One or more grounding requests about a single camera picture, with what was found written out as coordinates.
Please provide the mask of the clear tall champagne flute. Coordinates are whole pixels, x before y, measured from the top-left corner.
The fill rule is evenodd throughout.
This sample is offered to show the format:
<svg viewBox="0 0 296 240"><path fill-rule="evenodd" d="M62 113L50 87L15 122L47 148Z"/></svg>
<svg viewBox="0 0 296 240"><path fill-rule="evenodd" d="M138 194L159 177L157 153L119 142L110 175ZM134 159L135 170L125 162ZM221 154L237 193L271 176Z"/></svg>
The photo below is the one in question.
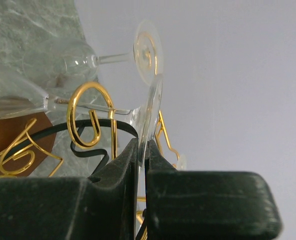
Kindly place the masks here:
<svg viewBox="0 0 296 240"><path fill-rule="evenodd" d="M139 149L145 153L147 141L153 139L159 118L162 96L163 76L158 74L151 82L147 102L133 110L114 108L107 90L95 81L88 81L80 85L69 99L62 99L50 94L40 86L23 77L18 72L0 64L0 120L26 116L45 111L66 112L66 127L72 142L79 148L89 150L101 138L103 120L98 113L106 113L106 120L111 127L111 154L117 156L117 121L121 116L123 122L132 126L138 134ZM106 106L99 106L80 102L81 96L89 89L97 90L104 98ZM90 142L82 140L77 131L80 125L76 121L76 114L88 114L90 126L94 130Z"/></svg>

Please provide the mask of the clear wine glass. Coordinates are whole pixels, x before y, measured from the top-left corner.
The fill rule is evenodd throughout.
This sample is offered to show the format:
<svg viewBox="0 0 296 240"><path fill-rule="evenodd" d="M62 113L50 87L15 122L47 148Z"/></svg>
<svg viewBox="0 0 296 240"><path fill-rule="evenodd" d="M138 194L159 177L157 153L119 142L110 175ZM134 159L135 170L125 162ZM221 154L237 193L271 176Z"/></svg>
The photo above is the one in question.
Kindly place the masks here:
<svg viewBox="0 0 296 240"><path fill-rule="evenodd" d="M184 154L181 154L176 163L173 166L179 171L185 171L187 169L187 159Z"/></svg>
<svg viewBox="0 0 296 240"><path fill-rule="evenodd" d="M84 40L53 37L30 49L23 57L25 75L45 89L73 89L96 77L100 65L134 62L146 84L163 72L164 54L156 26L149 20L139 23L129 53L97 55Z"/></svg>

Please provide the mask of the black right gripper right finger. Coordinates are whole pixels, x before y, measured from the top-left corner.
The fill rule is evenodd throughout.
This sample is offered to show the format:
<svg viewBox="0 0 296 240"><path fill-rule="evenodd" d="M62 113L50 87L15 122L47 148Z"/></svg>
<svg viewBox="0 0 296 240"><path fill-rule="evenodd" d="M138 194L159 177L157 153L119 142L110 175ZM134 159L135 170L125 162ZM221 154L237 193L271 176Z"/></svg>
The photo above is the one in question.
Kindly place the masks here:
<svg viewBox="0 0 296 240"><path fill-rule="evenodd" d="M265 179L248 171L179 171L155 141L145 159L150 240L272 240L282 221Z"/></svg>

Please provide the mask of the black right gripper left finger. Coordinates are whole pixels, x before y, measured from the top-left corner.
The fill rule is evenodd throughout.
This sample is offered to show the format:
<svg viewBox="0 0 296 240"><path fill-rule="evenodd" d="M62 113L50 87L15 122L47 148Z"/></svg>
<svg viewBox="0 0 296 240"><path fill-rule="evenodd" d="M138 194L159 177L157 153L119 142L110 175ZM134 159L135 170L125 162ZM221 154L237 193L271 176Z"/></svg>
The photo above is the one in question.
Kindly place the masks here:
<svg viewBox="0 0 296 240"><path fill-rule="evenodd" d="M0 178L0 240L132 240L138 141L89 177Z"/></svg>

